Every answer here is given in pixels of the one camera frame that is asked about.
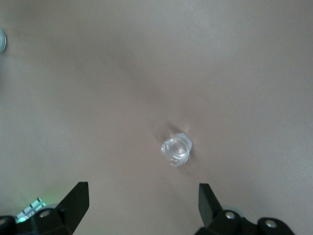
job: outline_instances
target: green light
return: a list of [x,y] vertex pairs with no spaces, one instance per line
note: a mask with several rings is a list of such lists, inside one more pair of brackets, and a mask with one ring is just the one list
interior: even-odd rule
[[24,222],[26,219],[24,219],[24,218],[20,218],[19,220],[18,220],[18,223],[22,223],[22,222]]

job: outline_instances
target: silver bolt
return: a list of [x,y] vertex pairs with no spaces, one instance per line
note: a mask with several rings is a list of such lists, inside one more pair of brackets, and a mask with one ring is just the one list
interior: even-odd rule
[[6,223],[6,219],[4,218],[4,219],[0,219],[0,226],[2,225],[2,224],[5,224]]
[[41,212],[40,215],[39,215],[39,217],[40,217],[40,218],[44,218],[44,217],[46,217],[46,216],[49,215],[49,214],[50,214],[50,210],[46,210],[46,211]]
[[226,212],[226,217],[227,219],[234,219],[235,218],[235,214],[231,211]]
[[276,229],[277,228],[277,224],[273,221],[273,220],[266,220],[265,224],[269,227],[269,228],[273,228]]

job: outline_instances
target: screw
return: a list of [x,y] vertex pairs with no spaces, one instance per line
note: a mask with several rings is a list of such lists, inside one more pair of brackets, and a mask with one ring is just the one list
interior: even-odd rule
[[275,229],[277,228],[277,224],[273,221],[273,220],[266,220],[265,221],[265,224],[269,227],[269,228],[272,228],[272,229]]
[[1,226],[2,224],[5,224],[5,223],[6,223],[6,219],[5,219],[5,218],[0,219],[0,226]]
[[235,218],[235,214],[231,211],[226,212],[226,217],[227,219],[234,219]]
[[46,217],[46,216],[49,215],[49,214],[50,214],[50,210],[46,210],[46,211],[41,212],[40,215],[39,215],[39,217],[40,217],[40,218],[44,218],[44,217]]

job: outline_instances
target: metal screw head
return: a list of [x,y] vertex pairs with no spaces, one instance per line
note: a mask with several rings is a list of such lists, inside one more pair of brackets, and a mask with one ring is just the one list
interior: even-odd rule
[[5,219],[5,218],[0,219],[0,226],[1,226],[2,224],[5,224],[5,223],[6,223],[6,219]]
[[226,212],[226,217],[227,219],[234,219],[235,218],[235,214],[231,211]]
[[269,228],[273,228],[273,229],[276,229],[277,228],[277,224],[271,220],[271,219],[268,219],[265,221],[265,224],[269,227]]
[[46,211],[41,212],[40,215],[39,215],[39,217],[40,217],[40,218],[44,218],[44,217],[46,217],[46,216],[49,215],[49,214],[50,214],[50,210],[46,210]]

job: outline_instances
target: ribbed transparent object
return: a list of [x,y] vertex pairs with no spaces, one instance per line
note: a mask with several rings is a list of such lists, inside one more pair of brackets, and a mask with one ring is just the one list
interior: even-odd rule
[[161,148],[162,154],[173,166],[180,166],[189,159],[192,141],[185,133],[175,134],[166,140]]

